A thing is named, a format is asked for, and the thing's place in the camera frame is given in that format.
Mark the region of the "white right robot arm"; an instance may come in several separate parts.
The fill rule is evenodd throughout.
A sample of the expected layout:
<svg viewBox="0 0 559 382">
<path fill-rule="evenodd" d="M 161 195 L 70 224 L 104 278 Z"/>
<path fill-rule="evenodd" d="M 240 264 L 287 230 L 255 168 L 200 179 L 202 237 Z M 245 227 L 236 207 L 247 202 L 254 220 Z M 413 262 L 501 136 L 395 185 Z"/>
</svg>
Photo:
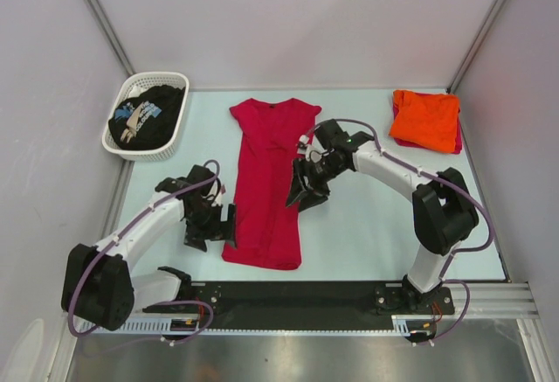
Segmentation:
<svg viewBox="0 0 559 382">
<path fill-rule="evenodd" d="M 402 280 L 399 302 L 376 295 L 375 304 L 380 310 L 423 313 L 442 287 L 453 249 L 479 224 L 474 200 L 458 170 L 422 170 L 391 155 L 372 127 L 351 135 L 340 125 L 336 119 L 320 122 L 299 138 L 286 206 L 296 205 L 303 212 L 325 203 L 329 182 L 347 170 L 403 196 L 411 203 L 418 253 Z"/>
</svg>

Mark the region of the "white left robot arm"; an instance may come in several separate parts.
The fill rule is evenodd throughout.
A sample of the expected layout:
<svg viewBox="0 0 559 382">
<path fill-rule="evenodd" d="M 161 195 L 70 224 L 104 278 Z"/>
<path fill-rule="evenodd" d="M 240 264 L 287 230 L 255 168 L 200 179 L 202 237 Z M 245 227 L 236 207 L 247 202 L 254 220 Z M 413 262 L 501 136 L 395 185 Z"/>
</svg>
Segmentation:
<svg viewBox="0 0 559 382">
<path fill-rule="evenodd" d="M 132 271 L 148 250 L 172 227 L 184 224 L 185 246 L 200 252 L 209 242 L 237 245 L 236 206 L 224 204 L 224 185 L 216 160 L 194 165 L 185 177 L 166 177 L 147 204 L 120 229 L 92 246 L 78 244 L 68 254 L 61 308 L 76 337 L 88 335 L 76 320 L 94 330 L 118 330 L 136 311 L 211 311 L 197 300 L 188 274 L 159 267 L 133 277 Z"/>
</svg>

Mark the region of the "red polo shirt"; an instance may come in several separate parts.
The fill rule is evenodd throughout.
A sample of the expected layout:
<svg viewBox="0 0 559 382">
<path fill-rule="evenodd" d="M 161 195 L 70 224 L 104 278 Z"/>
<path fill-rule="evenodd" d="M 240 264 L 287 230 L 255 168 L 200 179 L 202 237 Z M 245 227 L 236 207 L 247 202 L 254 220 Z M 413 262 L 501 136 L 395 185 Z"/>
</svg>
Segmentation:
<svg viewBox="0 0 559 382">
<path fill-rule="evenodd" d="M 286 206 L 297 144 L 321 107 L 298 99 L 269 103 L 248 99 L 230 108 L 242 132 L 234 204 L 236 247 L 222 259 L 290 271 L 301 262 L 298 210 Z"/>
</svg>

